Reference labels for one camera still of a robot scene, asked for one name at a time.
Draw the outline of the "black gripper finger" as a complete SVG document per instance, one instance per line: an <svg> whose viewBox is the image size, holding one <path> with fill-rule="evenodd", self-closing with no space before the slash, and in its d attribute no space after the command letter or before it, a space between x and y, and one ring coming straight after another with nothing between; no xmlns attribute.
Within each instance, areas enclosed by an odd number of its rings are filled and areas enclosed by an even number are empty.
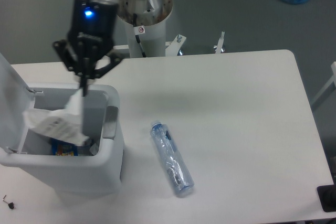
<svg viewBox="0 0 336 224"><path fill-rule="evenodd" d="M123 54L111 50L106 54L106 57L108 58L107 63L104 66L97 68L97 63L101 60L101 58L98 59L98 48L92 48L90 53L91 55L89 58L86 57L83 59L83 97L87 95L88 87L91 82L103 77L124 59Z"/></svg>
<svg viewBox="0 0 336 224"><path fill-rule="evenodd" d="M77 55L65 39L54 41L53 49L58 55L59 59L64 63L66 69L73 72L78 77L79 88L85 89L86 81L83 76L83 71L80 62L77 60Z"/></svg>

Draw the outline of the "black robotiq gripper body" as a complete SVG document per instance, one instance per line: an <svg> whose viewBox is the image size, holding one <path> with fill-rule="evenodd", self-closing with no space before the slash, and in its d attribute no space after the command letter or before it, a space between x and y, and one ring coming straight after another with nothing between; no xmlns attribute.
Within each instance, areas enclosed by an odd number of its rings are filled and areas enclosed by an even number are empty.
<svg viewBox="0 0 336 224"><path fill-rule="evenodd" d="M80 42L89 48L97 46L99 52L109 52L113 47L117 11L117 3L74 0L67 35L74 52L79 52Z"/></svg>

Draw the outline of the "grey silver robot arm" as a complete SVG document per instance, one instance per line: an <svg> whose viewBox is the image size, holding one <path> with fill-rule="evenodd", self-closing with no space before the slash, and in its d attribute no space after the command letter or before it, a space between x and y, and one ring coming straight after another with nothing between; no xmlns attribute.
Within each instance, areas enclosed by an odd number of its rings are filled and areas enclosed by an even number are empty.
<svg viewBox="0 0 336 224"><path fill-rule="evenodd" d="M78 77L82 96L95 79L103 77L123 60L114 51L113 31L120 0L73 0L66 39L53 48L66 69Z"/></svg>

